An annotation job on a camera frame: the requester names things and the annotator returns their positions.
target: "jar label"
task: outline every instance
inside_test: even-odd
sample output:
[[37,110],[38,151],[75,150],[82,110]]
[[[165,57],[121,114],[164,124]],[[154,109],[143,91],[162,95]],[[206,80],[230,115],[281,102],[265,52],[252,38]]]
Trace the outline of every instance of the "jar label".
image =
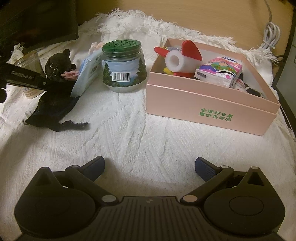
[[102,60],[103,82],[113,87],[128,87],[141,83],[147,78],[144,56],[124,61]]

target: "tree on label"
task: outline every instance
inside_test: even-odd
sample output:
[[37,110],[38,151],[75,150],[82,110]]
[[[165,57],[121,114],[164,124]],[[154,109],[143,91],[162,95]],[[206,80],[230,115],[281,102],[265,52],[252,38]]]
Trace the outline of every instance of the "tree on label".
[[104,69],[103,69],[103,82],[106,85],[112,86],[112,76],[110,76],[110,74],[111,74],[111,71],[110,71],[109,65],[105,63]]
[[146,66],[144,65],[142,59],[139,59],[139,66],[138,66],[137,77],[135,78],[133,85],[141,83],[147,77]]

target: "plush toy head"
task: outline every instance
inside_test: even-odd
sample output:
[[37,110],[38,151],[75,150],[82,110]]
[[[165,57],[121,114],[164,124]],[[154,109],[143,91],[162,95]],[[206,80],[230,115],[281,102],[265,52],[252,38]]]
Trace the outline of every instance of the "plush toy head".
[[61,74],[76,69],[76,65],[71,63],[69,56],[70,50],[65,49],[62,53],[56,53],[49,58],[45,65],[45,74],[48,79],[63,82],[65,79]]

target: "bottle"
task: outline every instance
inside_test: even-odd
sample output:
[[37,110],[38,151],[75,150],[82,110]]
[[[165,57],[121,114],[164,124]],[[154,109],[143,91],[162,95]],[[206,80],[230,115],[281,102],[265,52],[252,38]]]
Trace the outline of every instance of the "bottle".
[[[36,51],[26,54],[24,57],[16,61],[14,65],[40,73],[40,75],[45,78],[45,74]],[[22,90],[28,99],[33,99],[43,92],[43,90],[36,90],[26,87],[23,87]]]
[[118,93],[137,89],[147,78],[141,42],[132,39],[106,43],[103,48],[103,83]]

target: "cardboard box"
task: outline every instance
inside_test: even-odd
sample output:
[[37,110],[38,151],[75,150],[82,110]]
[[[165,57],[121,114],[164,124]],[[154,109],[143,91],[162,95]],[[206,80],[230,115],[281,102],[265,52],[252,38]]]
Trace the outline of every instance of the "cardboard box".
[[[181,46],[182,42],[168,39],[164,47]],[[147,113],[263,135],[275,119],[280,104],[261,75],[242,54],[201,43],[195,45],[203,63],[219,56],[241,60],[244,82],[262,92],[263,98],[200,80],[165,74],[165,60],[158,56],[146,86]]]

